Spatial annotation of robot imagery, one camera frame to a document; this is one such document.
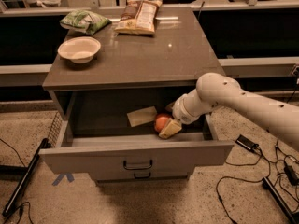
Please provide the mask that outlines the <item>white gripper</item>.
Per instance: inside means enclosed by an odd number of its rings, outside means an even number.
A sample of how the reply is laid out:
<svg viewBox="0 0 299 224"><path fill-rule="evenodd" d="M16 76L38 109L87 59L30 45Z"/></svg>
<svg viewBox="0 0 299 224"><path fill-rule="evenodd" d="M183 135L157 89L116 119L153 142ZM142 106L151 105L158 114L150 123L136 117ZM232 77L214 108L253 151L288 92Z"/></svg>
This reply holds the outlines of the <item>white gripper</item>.
<svg viewBox="0 0 299 224"><path fill-rule="evenodd" d="M182 124L191 124L203 114L201 100L195 91L183 94L175 102L165 107L167 112L172 112L175 119L170 119L159 133L162 139L168 139L182 129Z"/></svg>

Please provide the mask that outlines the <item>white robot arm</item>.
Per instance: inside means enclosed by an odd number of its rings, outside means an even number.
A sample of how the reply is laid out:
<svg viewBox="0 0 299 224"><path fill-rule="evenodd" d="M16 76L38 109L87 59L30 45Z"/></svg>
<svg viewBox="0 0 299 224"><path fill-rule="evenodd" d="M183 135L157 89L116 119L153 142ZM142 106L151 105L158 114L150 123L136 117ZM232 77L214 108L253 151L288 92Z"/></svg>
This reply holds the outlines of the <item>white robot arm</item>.
<svg viewBox="0 0 299 224"><path fill-rule="evenodd" d="M168 139L219 106L233 109L277 139L299 150L299 107L241 89L239 83L217 73L199 77L196 88L172 105L169 119L159 136Z"/></svg>

